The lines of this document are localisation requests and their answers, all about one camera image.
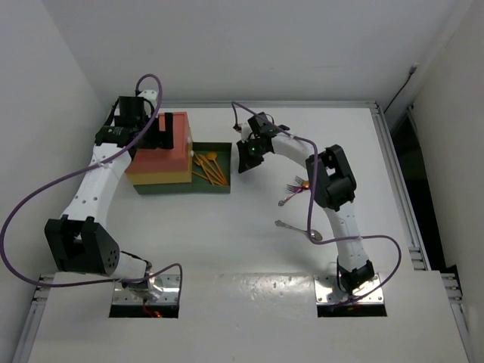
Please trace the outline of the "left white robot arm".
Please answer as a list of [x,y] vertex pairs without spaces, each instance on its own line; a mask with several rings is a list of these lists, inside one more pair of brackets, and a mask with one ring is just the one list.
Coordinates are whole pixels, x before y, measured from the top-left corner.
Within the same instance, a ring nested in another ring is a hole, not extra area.
[[154,299],[151,264],[121,250],[107,231],[107,214],[117,185],[136,149],[124,151],[145,127],[152,136],[157,123],[158,93],[147,90],[116,100],[110,116],[95,136],[88,171],[59,219],[49,219],[45,236],[57,268],[62,272],[111,278],[143,299]]

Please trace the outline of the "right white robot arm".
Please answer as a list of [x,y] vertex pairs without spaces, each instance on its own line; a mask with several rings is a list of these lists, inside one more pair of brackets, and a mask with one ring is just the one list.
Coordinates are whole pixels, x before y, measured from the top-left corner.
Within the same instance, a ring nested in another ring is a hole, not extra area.
[[286,157],[307,171],[309,207],[321,207],[332,228],[337,245],[337,278],[340,289],[351,294],[374,276],[374,267],[364,247],[355,218],[353,201],[356,181],[341,146],[335,144],[322,152],[315,144],[290,134],[284,125],[276,126],[259,113],[244,124],[236,123],[239,133],[238,172],[249,171],[264,161],[267,153]]

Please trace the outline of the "orange plastic spoon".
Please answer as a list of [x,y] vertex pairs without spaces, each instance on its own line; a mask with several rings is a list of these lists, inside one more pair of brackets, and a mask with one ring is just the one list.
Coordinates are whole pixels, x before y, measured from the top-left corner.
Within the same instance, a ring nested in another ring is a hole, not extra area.
[[222,168],[220,167],[220,165],[217,161],[217,153],[214,152],[214,151],[210,151],[209,153],[206,154],[206,158],[215,165],[215,167],[218,171],[218,174],[222,177],[222,179],[224,181],[226,181],[226,178],[225,178],[225,175],[222,171]]

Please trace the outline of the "green bottom drawer box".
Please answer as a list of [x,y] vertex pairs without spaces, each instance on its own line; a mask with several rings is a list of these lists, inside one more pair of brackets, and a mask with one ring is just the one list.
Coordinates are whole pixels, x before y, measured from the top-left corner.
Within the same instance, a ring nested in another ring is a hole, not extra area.
[[[188,183],[163,185],[133,185],[140,195],[157,194],[230,194],[231,193],[231,143],[226,142],[194,142],[194,152],[206,157],[210,151],[217,153],[217,161],[229,182],[229,185],[211,185],[207,180],[191,174]],[[203,170],[194,165],[192,171],[204,174]]]

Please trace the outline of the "orange plastic knife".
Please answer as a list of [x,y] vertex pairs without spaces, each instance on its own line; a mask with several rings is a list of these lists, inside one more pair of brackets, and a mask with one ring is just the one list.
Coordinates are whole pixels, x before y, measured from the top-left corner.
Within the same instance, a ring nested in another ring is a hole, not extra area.
[[208,163],[208,166],[211,168],[211,170],[213,171],[213,173],[216,175],[216,178],[224,185],[229,185],[229,182],[228,180],[226,179],[224,173],[222,172],[222,170],[219,168],[219,166],[217,164],[211,164],[211,163]]

